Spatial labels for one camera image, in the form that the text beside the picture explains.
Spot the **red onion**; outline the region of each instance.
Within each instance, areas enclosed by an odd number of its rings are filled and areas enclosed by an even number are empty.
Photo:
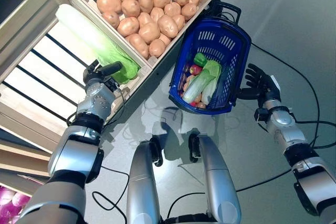
[[[29,196],[26,196],[21,193],[16,193],[12,198],[12,204],[16,207],[21,207],[27,204],[29,200],[30,200]]]
[[[13,217],[15,215],[18,215],[21,209],[22,207],[13,206],[13,204],[10,202],[6,205],[0,206],[0,217]]]
[[[14,191],[6,187],[1,187],[0,188],[0,206],[9,203],[12,200],[14,194],[15,194]]]

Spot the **black joint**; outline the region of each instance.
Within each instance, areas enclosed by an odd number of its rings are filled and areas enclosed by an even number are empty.
[[[310,215],[317,216],[318,212],[316,211],[313,204],[310,202],[308,196],[306,195],[304,189],[301,187],[300,183],[294,183],[294,189],[306,212],[309,213]]]
[[[84,218],[82,216],[82,214],[74,207],[70,207],[68,205],[59,205],[59,208],[61,209],[67,209],[69,211],[72,211],[72,212],[75,212],[78,216],[78,219],[76,221],[76,224],[87,224],[85,221],[84,221]]]
[[[307,170],[304,170],[303,172],[298,172],[297,169],[293,170],[294,176],[296,179],[301,179],[301,178],[305,178],[311,175],[314,175],[316,173],[321,173],[324,172],[324,168],[322,166],[315,166],[313,168],[309,168]]]
[[[46,182],[46,184],[52,182],[68,182],[76,184],[80,186],[82,189],[84,189],[85,181],[86,176],[83,173],[76,172],[73,170],[58,170],[54,172],[54,174]]]
[[[279,110],[287,111],[289,113],[289,109],[286,106],[275,106],[271,108],[268,112],[272,114],[273,111],[279,111]]]
[[[269,118],[268,110],[265,108],[257,108],[256,112],[254,113],[254,119],[258,122],[267,122]]]
[[[86,183],[90,183],[98,177],[100,173],[101,163],[103,162],[103,158],[104,158],[104,151],[101,149],[98,149],[96,159],[94,160],[92,169],[89,173],[88,178],[86,179]]]
[[[201,152],[199,149],[199,138],[196,134],[190,134],[188,139],[188,147],[189,147],[189,160],[192,163],[196,163],[198,161],[198,157],[201,156]]]
[[[153,136],[149,142],[152,153],[152,162],[156,167],[160,167],[163,164],[163,157],[159,139],[158,137]]]
[[[321,215],[321,213],[330,206],[336,205],[336,197],[330,198],[330,199],[326,199],[324,201],[321,201],[317,204],[316,209],[319,215]]]
[[[88,128],[91,128],[97,131],[99,134],[101,134],[101,131],[103,129],[103,124],[104,124],[103,119],[99,118],[97,115],[80,113],[76,115],[76,119],[72,122],[71,125],[79,125],[79,126],[88,127]]]
[[[295,144],[288,147],[284,153],[290,166],[299,161],[310,157],[318,157],[319,155],[309,146],[309,144]]]

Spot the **robot leg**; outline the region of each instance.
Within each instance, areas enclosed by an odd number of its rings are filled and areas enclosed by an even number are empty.
[[[203,160],[208,214],[220,223],[240,223],[242,214],[236,189],[217,146],[208,136],[192,134],[189,148],[192,162],[200,157]]]

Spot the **blue plastic shopping basket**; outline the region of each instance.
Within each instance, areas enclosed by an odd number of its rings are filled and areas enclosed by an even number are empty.
[[[230,112],[235,105],[251,45],[251,38],[238,26],[240,14],[238,7],[218,1],[186,31],[169,91],[169,98],[179,108],[213,115]],[[206,109],[195,108],[181,98],[183,85],[190,75],[189,68],[197,52],[222,65],[216,90]]]

